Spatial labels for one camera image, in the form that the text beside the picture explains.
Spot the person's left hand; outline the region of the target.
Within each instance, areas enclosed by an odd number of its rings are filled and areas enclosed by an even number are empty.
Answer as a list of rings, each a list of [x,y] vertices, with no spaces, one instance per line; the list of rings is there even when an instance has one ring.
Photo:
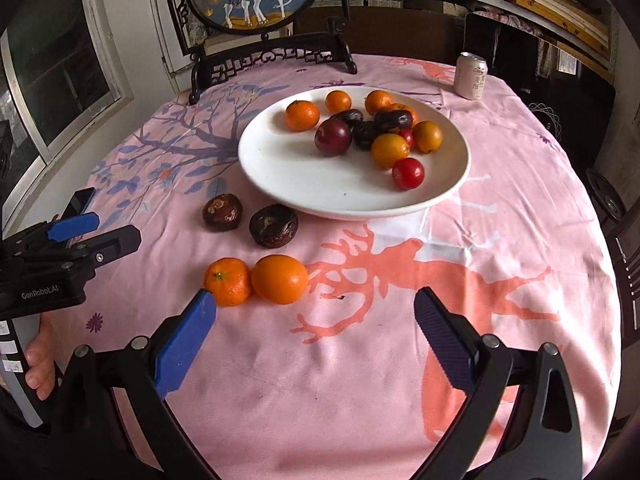
[[[41,315],[38,334],[28,345],[25,358],[29,366],[26,384],[41,401],[47,400],[55,383],[54,328],[47,313]]]

